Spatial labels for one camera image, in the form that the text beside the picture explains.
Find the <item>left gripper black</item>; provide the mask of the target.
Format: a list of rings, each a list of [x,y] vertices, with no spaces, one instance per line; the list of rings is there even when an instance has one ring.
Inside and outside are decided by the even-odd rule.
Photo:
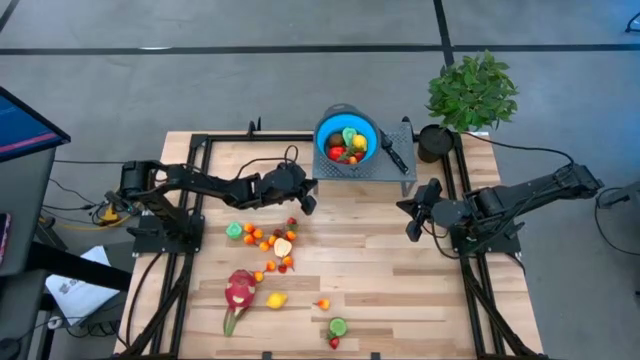
[[[310,216],[317,205],[311,195],[318,194],[317,185],[318,180],[307,178],[301,166],[280,163],[260,180],[260,201],[263,206],[270,206],[297,200],[302,212]]]

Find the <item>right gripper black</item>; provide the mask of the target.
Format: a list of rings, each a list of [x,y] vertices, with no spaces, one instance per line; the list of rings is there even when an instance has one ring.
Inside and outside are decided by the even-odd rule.
[[[463,200],[450,200],[440,196],[442,186],[437,178],[421,185],[412,199],[401,200],[397,207],[411,217],[405,232],[411,242],[417,242],[425,222],[450,229],[463,224],[472,214],[471,205]]]

